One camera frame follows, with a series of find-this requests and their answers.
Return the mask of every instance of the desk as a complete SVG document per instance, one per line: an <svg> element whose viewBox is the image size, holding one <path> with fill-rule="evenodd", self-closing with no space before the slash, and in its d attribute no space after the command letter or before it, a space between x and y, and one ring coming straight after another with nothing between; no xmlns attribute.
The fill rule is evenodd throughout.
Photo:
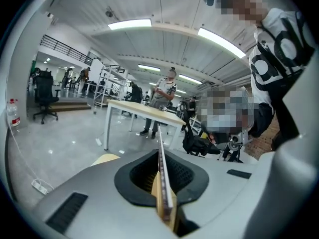
<svg viewBox="0 0 319 239"><path fill-rule="evenodd" d="M144 106L142 104L134 103L134 102L108 100L108 109L106 111L104 140L103 140L103 147L105 150L109 148L109 135L110 135L110 122L111 122L112 108L117 108L119 110L123 110L133 114L131 118L129 131L132 131L135 114L176 127L173 139L169 146L169 149L171 150L174 149L175 147L182 125L185 125L184 121L182 121L175 114L172 114L169 112L162 112L153 107Z"/></svg>
<svg viewBox="0 0 319 239"><path fill-rule="evenodd" d="M173 111L173 110L170 110L170 109L167 109L167 111L168 111L169 113L172 113L172 114L176 114L176 113L177 113L177 111Z"/></svg>
<svg viewBox="0 0 319 239"><path fill-rule="evenodd" d="M88 82L86 82L86 83L84 83L84 84L87 84L87 85L88 85L88 88L86 89L86 92L85 92L85 95L87 96L87 95L89 94L90 86L91 86L91 85L94 85L94 84L91 84L91 83L88 83Z"/></svg>

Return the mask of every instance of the chair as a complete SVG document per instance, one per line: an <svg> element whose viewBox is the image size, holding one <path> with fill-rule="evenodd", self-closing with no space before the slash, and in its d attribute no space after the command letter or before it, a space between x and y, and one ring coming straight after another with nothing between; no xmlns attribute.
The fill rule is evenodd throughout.
<svg viewBox="0 0 319 239"><path fill-rule="evenodd" d="M41 71L38 76L35 77L36 89L34 100L37 104L40 105L40 108L43 106L44 110L40 111L33 115L33 119L35 120L35 116L42 115L41 124L44 124L44 118L47 115L52 115L56 117L56 120L59 120L56 113L52 113L49 110L50 104L59 101L57 97L58 92L60 90L55 90L55 97L52 96L52 85L53 85L53 77L50 72Z"/></svg>
<svg viewBox="0 0 319 239"><path fill-rule="evenodd" d="M212 144L208 139L200 138L199 135L194 136L191 126L188 121L188 115L185 113L185 120L187 130L185 129L185 136L183 140L183 148L187 154L198 156L206 156L206 154L219 155L220 150Z"/></svg>

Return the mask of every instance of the shiny floor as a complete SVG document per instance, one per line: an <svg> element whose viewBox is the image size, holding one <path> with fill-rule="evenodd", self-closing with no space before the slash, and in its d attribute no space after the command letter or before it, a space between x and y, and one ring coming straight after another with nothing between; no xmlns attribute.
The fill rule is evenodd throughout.
<svg viewBox="0 0 319 239"><path fill-rule="evenodd" d="M31 185L36 178L56 188L105 153L124 156L158 148L157 139L150 138L151 133L148 137L139 136L144 129L144 118L135 119L133 131L129 132L131 118L120 115L117 109L111 119L109 150L98 146L97 138L103 142L106 110L97 109L96 115L93 110L61 112L58 113L58 121L48 116L44 125L38 117L30 121L28 127L13 132L14 137L10 135L10 177L16 198L22 206L31 210L43 198ZM162 126L164 147L169 146L174 130L170 126ZM184 133L180 132L176 148L186 154L182 148L183 137ZM208 154L206 158L217 159L218 155Z"/></svg>

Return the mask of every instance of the metal railing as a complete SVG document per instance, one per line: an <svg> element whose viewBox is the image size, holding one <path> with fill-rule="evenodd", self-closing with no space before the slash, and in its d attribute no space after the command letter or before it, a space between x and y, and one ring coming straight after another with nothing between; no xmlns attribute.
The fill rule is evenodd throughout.
<svg viewBox="0 0 319 239"><path fill-rule="evenodd" d="M74 58L78 61L81 61L87 65L91 65L93 59L84 55L83 53L81 53L80 51L77 51L73 48L71 48L70 46L59 42L58 40L55 40L54 38L48 36L48 35L44 35L43 38L41 39L40 45L43 45L45 47L51 48L53 50L56 50L58 52L61 52L71 58Z"/></svg>
<svg viewBox="0 0 319 239"><path fill-rule="evenodd" d="M125 69L122 67L122 66L117 66L117 65L107 65L107 64L104 64L105 68L106 69L109 69L109 68L112 68L112 70L114 72L117 72L119 74L123 74L125 72Z"/></svg>

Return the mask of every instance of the fluorescent light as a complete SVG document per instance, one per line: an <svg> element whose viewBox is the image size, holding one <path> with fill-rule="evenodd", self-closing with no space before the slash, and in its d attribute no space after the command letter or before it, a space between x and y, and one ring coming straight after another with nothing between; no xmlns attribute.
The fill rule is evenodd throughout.
<svg viewBox="0 0 319 239"><path fill-rule="evenodd" d="M202 82L200 82L200 81L198 81L198 80L195 80L195 79L192 79L192 78L190 78L190 77L188 77L188 76L185 76L185 75L183 75L183 74L180 74L179 76L180 76L181 78L184 78L184 79L189 80L189 81L191 81L191 82L195 82L195 83L197 83L197 84L202 84Z"/></svg>
<svg viewBox="0 0 319 239"><path fill-rule="evenodd" d="M153 66L139 65L139 68L160 72L160 68L153 67Z"/></svg>
<svg viewBox="0 0 319 239"><path fill-rule="evenodd" d="M198 31L198 35L219 44L220 46L229 50L230 52L232 52L233 54L235 54L239 58L243 58L246 56L246 54L244 52L242 52L240 49L238 49L234 44L230 43L229 41L225 40L224 38L218 36L217 34L210 32L208 30L200 28Z"/></svg>
<svg viewBox="0 0 319 239"><path fill-rule="evenodd" d="M111 30L121 29L121 28L128 28L128 27L151 27L152 22L150 19L134 19L134 20L127 20L109 24L109 28Z"/></svg>
<svg viewBox="0 0 319 239"><path fill-rule="evenodd" d="M185 91L182 91L182 90L176 90L177 92L181 92L181 93L183 93L183 94L186 94L186 92Z"/></svg>

